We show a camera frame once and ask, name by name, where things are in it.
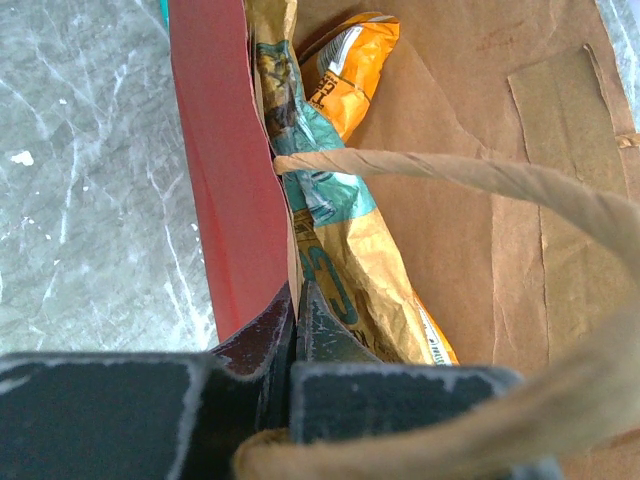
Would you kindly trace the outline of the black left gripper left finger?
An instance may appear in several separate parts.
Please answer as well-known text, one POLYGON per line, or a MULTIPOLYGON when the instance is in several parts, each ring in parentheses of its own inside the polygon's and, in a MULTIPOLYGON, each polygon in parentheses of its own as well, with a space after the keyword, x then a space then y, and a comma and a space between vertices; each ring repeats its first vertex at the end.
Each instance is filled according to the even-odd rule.
POLYGON ((5 479, 227 479, 284 426, 291 295, 210 352, 20 352, 1 359, 5 479))

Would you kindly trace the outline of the large orange cracker bag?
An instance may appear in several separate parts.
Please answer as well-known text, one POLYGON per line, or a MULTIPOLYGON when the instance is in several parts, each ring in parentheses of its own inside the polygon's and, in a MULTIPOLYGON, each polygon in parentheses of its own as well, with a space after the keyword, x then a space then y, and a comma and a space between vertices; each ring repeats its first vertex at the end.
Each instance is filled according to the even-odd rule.
MULTIPOLYGON (((363 121, 400 23, 359 14, 328 34, 302 66, 309 104, 337 132, 322 149, 340 149, 363 121)), ((304 175, 319 243, 307 259, 334 276, 327 293, 336 316, 374 355, 389 362, 455 365, 453 348, 414 291, 399 249, 361 177, 304 175)))

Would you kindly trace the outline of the large gold brown snack bag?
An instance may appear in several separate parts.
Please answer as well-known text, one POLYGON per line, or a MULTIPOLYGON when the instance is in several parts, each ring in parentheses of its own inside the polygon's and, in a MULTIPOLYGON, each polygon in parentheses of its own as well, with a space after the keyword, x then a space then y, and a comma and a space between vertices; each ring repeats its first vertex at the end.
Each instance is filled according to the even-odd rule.
MULTIPOLYGON (((330 121, 306 100, 292 40, 294 1, 248 1, 262 115, 277 155, 341 149, 330 121)), ((384 361, 434 364, 404 262, 363 179, 340 172, 281 177, 302 274, 332 313, 384 361)))

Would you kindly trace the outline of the red brown paper bag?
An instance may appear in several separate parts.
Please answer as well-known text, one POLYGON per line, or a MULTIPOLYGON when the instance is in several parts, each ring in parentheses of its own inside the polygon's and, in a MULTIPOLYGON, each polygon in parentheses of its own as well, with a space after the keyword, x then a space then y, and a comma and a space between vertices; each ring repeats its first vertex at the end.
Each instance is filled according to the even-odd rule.
POLYGON ((248 1, 173 1, 174 81, 221 338, 302 274, 281 177, 357 175, 455 365, 522 381, 453 419, 297 444, 245 439, 234 479, 639 475, 638 135, 593 1, 294 1, 302 66, 352 17, 400 36, 341 149, 277 155, 248 1))

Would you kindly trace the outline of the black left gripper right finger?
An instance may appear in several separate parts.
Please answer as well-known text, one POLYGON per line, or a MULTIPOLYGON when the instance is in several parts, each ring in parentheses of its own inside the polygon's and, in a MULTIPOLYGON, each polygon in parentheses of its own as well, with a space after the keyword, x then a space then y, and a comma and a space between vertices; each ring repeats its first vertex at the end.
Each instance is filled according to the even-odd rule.
POLYGON ((289 428, 297 444, 431 426, 521 381, 502 367, 384 363, 339 322, 315 282, 303 284, 291 367, 289 428))

